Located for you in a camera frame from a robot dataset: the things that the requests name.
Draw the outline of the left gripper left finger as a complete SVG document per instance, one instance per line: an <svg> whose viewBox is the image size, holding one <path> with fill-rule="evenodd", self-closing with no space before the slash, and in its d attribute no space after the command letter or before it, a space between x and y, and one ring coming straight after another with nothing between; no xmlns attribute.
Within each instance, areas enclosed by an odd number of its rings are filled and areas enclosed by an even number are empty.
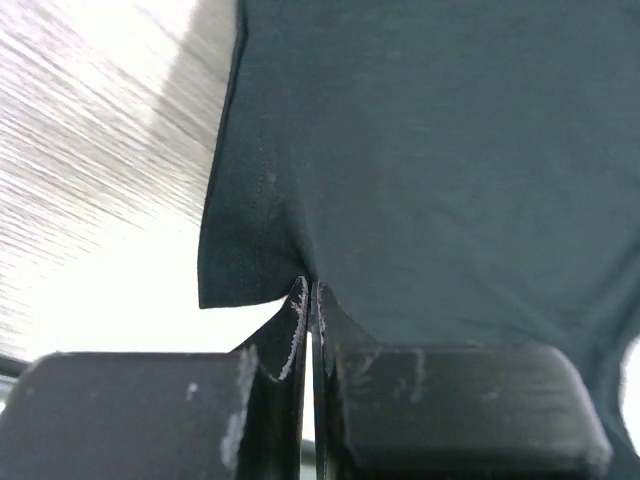
<svg viewBox="0 0 640 480"><path fill-rule="evenodd" d="M295 479L308 284L228 353L58 353L1 416L5 479Z"/></svg>

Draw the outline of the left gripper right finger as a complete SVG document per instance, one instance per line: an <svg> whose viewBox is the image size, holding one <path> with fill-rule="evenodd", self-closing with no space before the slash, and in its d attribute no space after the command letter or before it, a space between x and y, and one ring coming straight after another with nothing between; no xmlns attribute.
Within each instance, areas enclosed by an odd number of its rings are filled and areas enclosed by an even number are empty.
<svg viewBox="0 0 640 480"><path fill-rule="evenodd" d="M612 449L573 364L541 344L377 342L311 293L321 479L603 479Z"/></svg>

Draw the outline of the black t-shirt blue logo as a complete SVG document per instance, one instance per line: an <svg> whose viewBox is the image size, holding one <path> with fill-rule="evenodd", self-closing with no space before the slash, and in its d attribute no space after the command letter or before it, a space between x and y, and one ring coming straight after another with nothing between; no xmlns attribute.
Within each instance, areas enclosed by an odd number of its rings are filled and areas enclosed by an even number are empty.
<svg viewBox="0 0 640 480"><path fill-rule="evenodd" d="M391 343L537 341L613 447L639 335L635 1L241 1L203 309L327 284Z"/></svg>

